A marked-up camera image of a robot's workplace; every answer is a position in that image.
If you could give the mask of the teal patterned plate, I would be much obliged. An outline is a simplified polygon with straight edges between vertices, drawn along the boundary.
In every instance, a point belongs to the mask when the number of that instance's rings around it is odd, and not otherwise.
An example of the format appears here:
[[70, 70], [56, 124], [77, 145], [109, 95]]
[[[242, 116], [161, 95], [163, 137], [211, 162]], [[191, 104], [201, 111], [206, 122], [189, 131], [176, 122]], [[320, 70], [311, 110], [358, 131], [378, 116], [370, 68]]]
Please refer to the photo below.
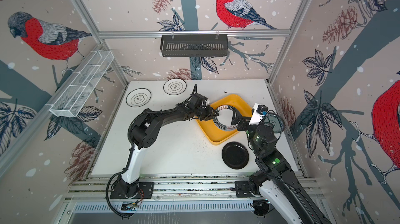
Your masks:
[[274, 133], [282, 133], [285, 130], [283, 119], [275, 113], [268, 113], [265, 118], [265, 123], [272, 128]]

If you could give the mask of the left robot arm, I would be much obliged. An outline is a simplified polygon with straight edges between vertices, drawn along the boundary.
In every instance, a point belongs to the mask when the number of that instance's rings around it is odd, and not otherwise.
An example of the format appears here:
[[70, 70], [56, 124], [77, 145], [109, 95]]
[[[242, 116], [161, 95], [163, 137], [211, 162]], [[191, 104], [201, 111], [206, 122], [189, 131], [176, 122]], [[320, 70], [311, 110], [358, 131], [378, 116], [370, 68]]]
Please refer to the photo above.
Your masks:
[[129, 125], [127, 137], [131, 144], [130, 153], [123, 170], [110, 178], [110, 180], [117, 178], [112, 188], [125, 198], [136, 196], [139, 192], [140, 168], [145, 151], [155, 143], [163, 126], [192, 119], [210, 121], [217, 116], [219, 113], [207, 104], [207, 98], [196, 90], [172, 109], [159, 111], [145, 109]]

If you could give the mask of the white plate black rim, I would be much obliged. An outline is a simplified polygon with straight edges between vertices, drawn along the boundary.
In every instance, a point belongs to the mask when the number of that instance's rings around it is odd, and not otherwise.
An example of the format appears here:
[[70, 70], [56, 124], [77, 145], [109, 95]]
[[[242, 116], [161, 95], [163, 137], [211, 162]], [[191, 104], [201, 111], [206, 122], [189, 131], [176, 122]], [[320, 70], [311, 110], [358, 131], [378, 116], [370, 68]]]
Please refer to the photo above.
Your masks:
[[184, 80], [174, 78], [166, 81], [163, 86], [163, 90], [170, 96], [177, 96], [185, 92], [187, 84]]
[[142, 107], [149, 103], [151, 92], [145, 88], [138, 88], [128, 93], [126, 103], [130, 107]]

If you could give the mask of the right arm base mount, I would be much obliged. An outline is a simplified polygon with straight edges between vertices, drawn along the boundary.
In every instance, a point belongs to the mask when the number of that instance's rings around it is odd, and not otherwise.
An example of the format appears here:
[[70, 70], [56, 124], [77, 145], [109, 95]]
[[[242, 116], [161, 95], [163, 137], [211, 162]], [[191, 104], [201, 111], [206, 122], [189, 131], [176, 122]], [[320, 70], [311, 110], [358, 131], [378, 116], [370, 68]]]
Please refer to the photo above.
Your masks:
[[250, 175], [246, 180], [237, 180], [234, 182], [234, 188], [237, 198], [260, 198], [260, 187], [270, 178], [262, 171], [257, 171]]

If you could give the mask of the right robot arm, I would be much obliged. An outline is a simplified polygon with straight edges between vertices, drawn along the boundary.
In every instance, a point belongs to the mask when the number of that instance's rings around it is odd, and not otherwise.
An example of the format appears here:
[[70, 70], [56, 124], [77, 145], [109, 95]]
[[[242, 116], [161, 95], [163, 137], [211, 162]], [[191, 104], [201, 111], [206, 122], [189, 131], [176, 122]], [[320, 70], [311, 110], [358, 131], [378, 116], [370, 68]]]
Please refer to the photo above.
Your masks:
[[232, 124], [246, 133], [259, 170], [249, 177], [250, 191], [270, 202], [289, 224], [328, 224], [330, 220], [312, 201], [286, 158], [278, 151], [278, 138], [270, 122], [273, 114], [256, 105], [251, 117], [234, 110]]

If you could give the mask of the black hanging wall basket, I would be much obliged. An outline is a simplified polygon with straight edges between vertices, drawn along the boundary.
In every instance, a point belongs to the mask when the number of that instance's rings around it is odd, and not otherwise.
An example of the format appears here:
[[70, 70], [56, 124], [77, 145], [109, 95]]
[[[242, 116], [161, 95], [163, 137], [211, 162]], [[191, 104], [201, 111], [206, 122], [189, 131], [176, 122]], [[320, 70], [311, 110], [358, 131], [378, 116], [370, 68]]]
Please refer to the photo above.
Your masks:
[[163, 57], [224, 57], [229, 53], [228, 37], [222, 34], [164, 35], [160, 50]]

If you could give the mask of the yellow plastic bin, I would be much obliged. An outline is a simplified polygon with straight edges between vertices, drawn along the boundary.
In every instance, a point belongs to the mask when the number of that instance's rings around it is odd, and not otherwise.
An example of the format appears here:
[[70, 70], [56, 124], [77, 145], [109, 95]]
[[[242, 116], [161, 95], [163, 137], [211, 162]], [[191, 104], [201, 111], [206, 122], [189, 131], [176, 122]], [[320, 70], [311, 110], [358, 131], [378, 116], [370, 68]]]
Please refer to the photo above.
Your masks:
[[[228, 95], [212, 103], [210, 106], [216, 110], [217, 107], [221, 105], [231, 105], [235, 107], [241, 113], [242, 116], [247, 116], [247, 117], [252, 116], [252, 108], [239, 95], [235, 94]], [[197, 120], [197, 123], [200, 126], [203, 133], [205, 134], [205, 136], [210, 141], [210, 143], [215, 146], [227, 141], [229, 138], [239, 133], [237, 129], [233, 131], [220, 130], [218, 127], [215, 126], [213, 119], [210, 121]]]

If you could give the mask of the white plate black rim back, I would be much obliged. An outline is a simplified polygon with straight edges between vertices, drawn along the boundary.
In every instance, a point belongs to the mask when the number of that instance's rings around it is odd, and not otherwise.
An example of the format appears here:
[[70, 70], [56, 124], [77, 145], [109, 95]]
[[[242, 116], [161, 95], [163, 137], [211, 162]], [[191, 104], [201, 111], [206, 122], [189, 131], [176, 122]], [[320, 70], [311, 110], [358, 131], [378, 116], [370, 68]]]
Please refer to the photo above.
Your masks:
[[177, 96], [185, 92], [187, 84], [184, 80], [174, 78], [166, 81], [163, 86], [163, 90], [170, 96]]

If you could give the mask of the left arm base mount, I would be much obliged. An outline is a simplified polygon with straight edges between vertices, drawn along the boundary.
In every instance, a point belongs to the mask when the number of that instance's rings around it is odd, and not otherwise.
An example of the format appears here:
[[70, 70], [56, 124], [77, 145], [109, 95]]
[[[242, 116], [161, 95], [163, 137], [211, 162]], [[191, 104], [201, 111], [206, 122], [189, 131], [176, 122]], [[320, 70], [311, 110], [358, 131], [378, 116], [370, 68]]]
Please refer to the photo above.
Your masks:
[[123, 180], [116, 181], [111, 186], [111, 199], [151, 199], [154, 191], [153, 182], [136, 181], [132, 184], [127, 184]]

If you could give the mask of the green rim plate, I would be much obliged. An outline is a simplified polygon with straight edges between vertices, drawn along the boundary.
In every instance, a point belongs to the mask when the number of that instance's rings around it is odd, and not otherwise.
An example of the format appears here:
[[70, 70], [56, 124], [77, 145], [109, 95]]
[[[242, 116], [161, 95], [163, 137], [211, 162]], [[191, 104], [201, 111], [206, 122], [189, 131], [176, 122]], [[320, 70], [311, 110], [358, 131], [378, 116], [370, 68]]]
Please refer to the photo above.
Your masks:
[[231, 105], [221, 105], [217, 107], [218, 116], [213, 118], [216, 127], [223, 131], [233, 131], [237, 124], [232, 124], [234, 118], [238, 116], [239, 111]]

